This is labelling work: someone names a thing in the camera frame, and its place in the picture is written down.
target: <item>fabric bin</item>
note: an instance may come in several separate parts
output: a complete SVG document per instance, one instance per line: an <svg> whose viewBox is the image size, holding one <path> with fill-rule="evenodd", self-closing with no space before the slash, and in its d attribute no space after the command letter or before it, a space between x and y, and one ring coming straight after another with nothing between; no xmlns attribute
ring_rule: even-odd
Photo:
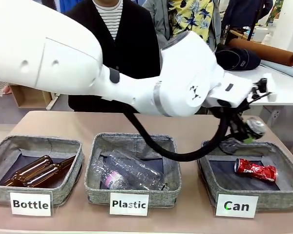
<svg viewBox="0 0 293 234"><path fill-rule="evenodd" d="M210 197L213 199L212 203L217 200L218 194L254 195L258 196L257 211L292 210L292 159L270 142L245 144L236 141L233 147L237 150L232 155L227 155L217 148L198 160ZM276 167L276 181L268 182L246 174L236 174L234 162L237 158Z"/></svg>
<svg viewBox="0 0 293 234"><path fill-rule="evenodd" d="M176 145L173 138L166 135L152 135L152 139L161 145L163 148L176 152ZM169 186L168 191L147 191L147 190L108 190L100 189L100 178L94 176L92 173L91 165L94 160L100 157L102 152L112 151L110 144L106 145L108 141L117 147L124 147L129 150L138 158L162 158L163 160L163 173L164 183ZM149 194L149 207L173 207L176 198L181 189L181 172L178 162L162 157L155 153L139 134L119 134L119 133L101 133L98 134L93 143L91 149L91 155L86 168L86 175L84 177L84 185L88 194L88 200L93 204L109 205L110 193L127 193L127 194Z"/></svg>
<svg viewBox="0 0 293 234"><path fill-rule="evenodd" d="M10 192L38 194L52 192L53 205L64 204L79 178L84 161L82 144L79 141L45 136L8 136L0 143L0 182L4 180L6 174L27 165L27 160L33 161L44 155L49 155L54 162L76 157L66 176L63 176L62 181L53 188L0 186L0 204L10 204Z"/></svg>

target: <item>black cable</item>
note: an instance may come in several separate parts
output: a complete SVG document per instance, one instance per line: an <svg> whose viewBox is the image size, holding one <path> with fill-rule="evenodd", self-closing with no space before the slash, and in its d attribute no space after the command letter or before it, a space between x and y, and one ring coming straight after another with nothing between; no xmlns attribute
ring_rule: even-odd
<svg viewBox="0 0 293 234"><path fill-rule="evenodd" d="M270 95L270 94L272 94L272 92L268 92L268 93L266 93L266 94L264 94L264 95L262 95L262 96L259 96L258 98L255 98L254 100L248 102L245 106L242 106L241 108L239 108L238 112L240 112L240 111L243 110L245 107L247 107L248 105L252 104L253 102L258 101L258 100L260 100L261 98L264 98L264 97L266 97L266 96L268 96L268 95Z"/></svg>
<svg viewBox="0 0 293 234"><path fill-rule="evenodd" d="M161 156L169 158L174 161L190 162L190 161L198 160L199 158L204 157L205 155L207 155L212 150L218 147L220 142L224 139L228 129L227 115L223 114L222 117L220 118L220 123L217 129L217 132L215 133L214 137L205 146L190 153L185 153L185 154L173 153L162 148L150 137L150 135L147 133L145 128L142 126L142 124L139 122L139 120L136 118L133 112L129 109L127 104L123 104L122 106L124 110L124 115L133 124L133 126L135 126L135 128L143 137L147 145L151 147L155 152L159 153Z"/></svg>

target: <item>glass bottle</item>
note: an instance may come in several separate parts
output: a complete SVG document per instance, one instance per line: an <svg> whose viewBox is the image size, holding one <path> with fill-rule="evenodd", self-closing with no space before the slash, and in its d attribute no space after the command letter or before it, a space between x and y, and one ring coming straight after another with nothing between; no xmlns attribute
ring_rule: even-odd
<svg viewBox="0 0 293 234"><path fill-rule="evenodd" d="M48 188L48 184L53 184L54 181L62 178L63 173L69 170L74 159L75 156L70 157L61 163L51 164L38 173L27 177L23 181L23 185L30 188Z"/></svg>
<svg viewBox="0 0 293 234"><path fill-rule="evenodd" d="M24 166L23 168L17 170L14 172L14 174L8 178L3 185L4 186L13 186L13 187L22 187L22 181L26 179L27 177L39 172L43 168L53 164L52 159L50 156L45 155L37 160L33 161L32 163L28 164L27 166Z"/></svg>

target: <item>person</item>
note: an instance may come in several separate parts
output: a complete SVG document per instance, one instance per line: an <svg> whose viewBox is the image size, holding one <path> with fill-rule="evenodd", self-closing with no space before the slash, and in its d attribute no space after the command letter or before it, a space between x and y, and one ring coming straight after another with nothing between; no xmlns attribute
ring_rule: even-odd
<svg viewBox="0 0 293 234"><path fill-rule="evenodd" d="M194 31L214 51L220 42L218 0L146 0L160 47L184 31Z"/></svg>
<svg viewBox="0 0 293 234"><path fill-rule="evenodd" d="M230 28L251 27L257 17L260 3L261 0L230 0L221 24L222 29L225 29L227 25L230 25ZM257 21L266 16L272 6L272 0L264 0L264 7Z"/></svg>
<svg viewBox="0 0 293 234"><path fill-rule="evenodd" d="M131 0L84 0L67 16L99 41L103 64L129 77L142 79L160 74L160 52L150 13ZM122 105L98 96L69 96L77 112L122 113Z"/></svg>
<svg viewBox="0 0 293 234"><path fill-rule="evenodd" d="M270 22L273 22L274 19L279 19L282 5L283 5L283 0L276 0L273 6L272 12L270 13L267 19L266 25L268 25Z"/></svg>

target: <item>white card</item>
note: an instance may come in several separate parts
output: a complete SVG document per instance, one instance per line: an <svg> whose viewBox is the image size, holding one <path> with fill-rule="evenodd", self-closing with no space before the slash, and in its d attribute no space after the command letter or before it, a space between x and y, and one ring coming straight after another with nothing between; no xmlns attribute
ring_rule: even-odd
<svg viewBox="0 0 293 234"><path fill-rule="evenodd" d="M147 216L148 195L111 193L111 215Z"/></svg>
<svg viewBox="0 0 293 234"><path fill-rule="evenodd" d="M257 196L220 194L218 196L216 216L254 218Z"/></svg>
<svg viewBox="0 0 293 234"><path fill-rule="evenodd" d="M51 194L10 193L14 215L51 216Z"/></svg>

